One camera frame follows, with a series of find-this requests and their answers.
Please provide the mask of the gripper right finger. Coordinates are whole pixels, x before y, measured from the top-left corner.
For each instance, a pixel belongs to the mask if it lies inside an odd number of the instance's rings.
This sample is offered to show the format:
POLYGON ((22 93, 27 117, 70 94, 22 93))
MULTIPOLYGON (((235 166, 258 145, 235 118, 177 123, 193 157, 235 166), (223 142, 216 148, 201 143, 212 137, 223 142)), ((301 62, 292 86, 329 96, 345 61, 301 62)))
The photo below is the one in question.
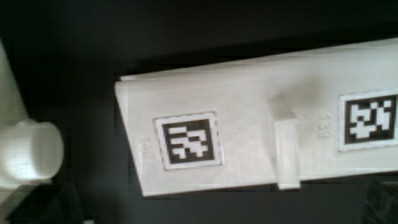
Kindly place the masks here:
POLYGON ((361 224, 398 224, 398 184, 370 182, 361 224))

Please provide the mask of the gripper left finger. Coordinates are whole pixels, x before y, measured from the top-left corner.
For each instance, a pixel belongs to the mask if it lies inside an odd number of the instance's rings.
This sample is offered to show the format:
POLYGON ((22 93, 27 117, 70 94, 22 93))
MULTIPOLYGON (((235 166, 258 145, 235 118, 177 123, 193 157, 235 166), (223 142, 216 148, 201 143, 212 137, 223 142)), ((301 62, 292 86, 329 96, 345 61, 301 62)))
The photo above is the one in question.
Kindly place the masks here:
POLYGON ((84 224, 79 192, 72 184, 41 184, 6 216, 8 224, 84 224))

